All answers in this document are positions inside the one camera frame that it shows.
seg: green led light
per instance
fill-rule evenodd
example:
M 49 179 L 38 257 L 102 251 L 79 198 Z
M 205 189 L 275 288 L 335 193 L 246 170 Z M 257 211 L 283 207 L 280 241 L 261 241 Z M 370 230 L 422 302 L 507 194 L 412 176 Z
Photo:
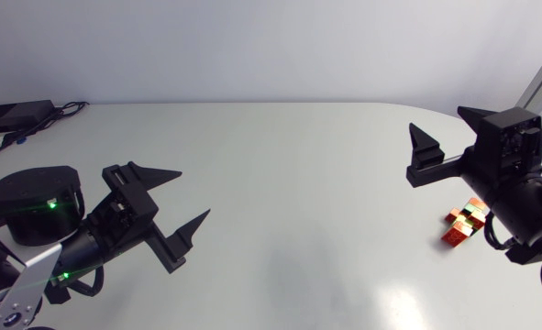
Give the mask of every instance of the green led light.
M 54 209 L 55 207 L 57 207 L 57 199 L 53 198 L 51 200 L 48 200 L 47 205 L 49 206 L 50 209 Z

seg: black device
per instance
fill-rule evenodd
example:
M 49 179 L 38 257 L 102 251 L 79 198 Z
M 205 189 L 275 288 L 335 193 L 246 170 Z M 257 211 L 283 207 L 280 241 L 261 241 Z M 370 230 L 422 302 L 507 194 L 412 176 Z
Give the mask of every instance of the black device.
M 55 111 L 50 100 L 0 104 L 0 133 L 34 127 Z
M 23 170 L 0 180 L 0 325 L 30 325 L 43 293 L 53 304 L 67 302 L 68 289 L 95 296 L 103 265 L 141 242 L 169 273 L 181 267 L 209 210 L 164 236 L 153 221 L 159 208 L 148 194 L 179 176 L 133 162 L 105 168 L 111 193 L 85 218 L 79 177 L 70 167 Z M 8 257 L 26 267 L 18 271 Z M 92 271 L 93 285 L 79 280 Z
M 439 143 L 414 124 L 406 178 L 413 187 L 460 176 L 490 207 L 485 237 L 506 256 L 526 265 L 542 261 L 542 123 L 516 107 L 499 113 L 460 106 L 459 115 L 477 134 L 459 159 L 444 161 Z M 492 218 L 513 235 L 509 244 L 492 242 Z

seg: small cube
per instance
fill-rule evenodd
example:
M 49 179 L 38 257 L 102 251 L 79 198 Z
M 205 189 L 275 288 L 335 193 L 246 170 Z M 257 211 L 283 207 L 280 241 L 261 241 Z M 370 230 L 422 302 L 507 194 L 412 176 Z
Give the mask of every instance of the small cube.
M 474 198 L 474 197 L 470 198 L 469 204 L 472 204 L 472 205 L 476 206 L 481 211 L 484 211 L 484 209 L 487 208 L 487 204 L 485 204 L 483 201 L 481 201 L 481 200 L 479 200 L 477 198 Z
M 468 219 L 472 222 L 472 228 L 479 230 L 484 227 L 484 223 L 486 221 L 486 217 L 482 211 L 474 211 L 472 212 Z
M 442 240 L 454 248 L 472 235 L 472 228 L 465 221 L 462 221 L 461 218 L 462 216 L 454 221 L 449 231 L 442 236 Z
M 446 216 L 446 221 L 449 223 L 453 223 L 454 220 L 460 215 L 460 210 L 457 208 L 453 208 L 452 211 Z

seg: table surface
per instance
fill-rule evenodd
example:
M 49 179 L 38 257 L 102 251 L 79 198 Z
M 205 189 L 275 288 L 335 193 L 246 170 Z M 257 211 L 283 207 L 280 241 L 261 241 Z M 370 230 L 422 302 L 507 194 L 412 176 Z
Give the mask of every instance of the table surface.
M 440 241 L 474 196 L 458 178 L 413 189 L 408 125 L 460 154 L 459 119 L 394 104 L 91 105 L 0 153 L 0 179 L 69 165 L 89 212 L 104 167 L 182 171 L 150 191 L 168 235 L 211 208 L 168 274 L 141 244 L 105 265 L 94 298 L 43 305 L 69 329 L 542 329 L 539 264 L 476 235 Z M 498 235 L 507 238 L 497 224 Z

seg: wooden block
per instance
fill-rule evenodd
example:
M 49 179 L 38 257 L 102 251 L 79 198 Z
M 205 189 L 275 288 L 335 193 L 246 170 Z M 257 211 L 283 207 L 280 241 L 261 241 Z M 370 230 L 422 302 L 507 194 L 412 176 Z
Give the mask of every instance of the wooden block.
M 472 235 L 472 228 L 465 221 L 460 220 L 461 216 L 454 221 L 449 231 L 442 236 L 442 240 L 452 247 L 462 243 L 466 238 Z
M 453 223 L 454 220 L 460 215 L 460 210 L 457 208 L 453 208 L 452 211 L 446 216 L 446 221 L 449 223 Z
M 469 204 L 476 206 L 481 211 L 484 211 L 484 209 L 487 207 L 486 203 L 474 197 L 470 198 Z

